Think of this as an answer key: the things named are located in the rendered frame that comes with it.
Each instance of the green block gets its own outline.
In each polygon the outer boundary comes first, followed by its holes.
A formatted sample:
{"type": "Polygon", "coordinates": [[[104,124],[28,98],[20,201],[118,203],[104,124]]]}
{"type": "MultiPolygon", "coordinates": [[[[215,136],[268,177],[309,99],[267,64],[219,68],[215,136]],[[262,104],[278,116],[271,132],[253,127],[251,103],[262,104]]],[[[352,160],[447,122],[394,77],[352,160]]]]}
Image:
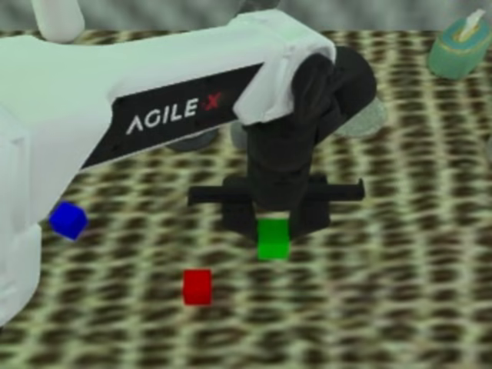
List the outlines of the green block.
{"type": "Polygon", "coordinates": [[[258,220],[258,258],[260,260],[287,259],[290,243],[287,219],[258,220]]]}

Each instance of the blue cube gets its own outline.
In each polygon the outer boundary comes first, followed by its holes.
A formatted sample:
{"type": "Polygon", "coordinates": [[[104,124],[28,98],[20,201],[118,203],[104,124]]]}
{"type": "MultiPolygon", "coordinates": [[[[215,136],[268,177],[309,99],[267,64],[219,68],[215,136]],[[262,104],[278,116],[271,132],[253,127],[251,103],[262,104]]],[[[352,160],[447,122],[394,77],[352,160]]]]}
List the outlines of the blue cube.
{"type": "Polygon", "coordinates": [[[52,212],[49,223],[56,233],[76,241],[87,227],[88,219],[83,209],[68,202],[62,202],[52,212]]]}

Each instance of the patterned tablecloth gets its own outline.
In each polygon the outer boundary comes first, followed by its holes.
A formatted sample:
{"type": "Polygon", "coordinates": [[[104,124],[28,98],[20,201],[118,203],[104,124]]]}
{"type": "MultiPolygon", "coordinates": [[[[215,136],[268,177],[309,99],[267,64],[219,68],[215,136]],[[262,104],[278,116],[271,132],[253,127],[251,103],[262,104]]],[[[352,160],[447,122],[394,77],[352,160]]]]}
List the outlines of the patterned tablecloth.
{"type": "Polygon", "coordinates": [[[492,367],[492,58],[442,81],[425,68],[433,32],[327,35],[370,61],[390,121],[329,138],[314,169],[364,178],[367,200],[266,262],[220,229],[216,206],[185,204],[187,186],[244,170],[226,131],[200,152],[81,174],[64,199],[90,227],[75,243],[45,227],[42,282],[0,338],[1,369],[492,367]],[[181,273],[198,267],[214,273],[214,304],[184,307],[181,273]]]}

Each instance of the woven surface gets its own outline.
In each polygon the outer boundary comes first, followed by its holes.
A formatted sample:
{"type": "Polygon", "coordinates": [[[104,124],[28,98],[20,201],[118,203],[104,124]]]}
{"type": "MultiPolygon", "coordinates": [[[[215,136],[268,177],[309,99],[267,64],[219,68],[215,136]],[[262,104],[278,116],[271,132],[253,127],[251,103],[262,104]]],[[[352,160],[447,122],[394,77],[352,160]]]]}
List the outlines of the woven surface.
{"type": "Polygon", "coordinates": [[[227,132],[81,174],[64,199],[90,227],[75,243],[45,227],[42,282],[0,338],[1,369],[492,367],[492,58],[440,81],[424,67],[434,33],[327,35],[371,62],[390,121],[329,138],[314,169],[364,178],[367,200],[267,262],[216,206],[185,206],[187,186],[244,170],[227,132]],[[212,269],[211,307],[182,305],[185,268],[212,269]]]}

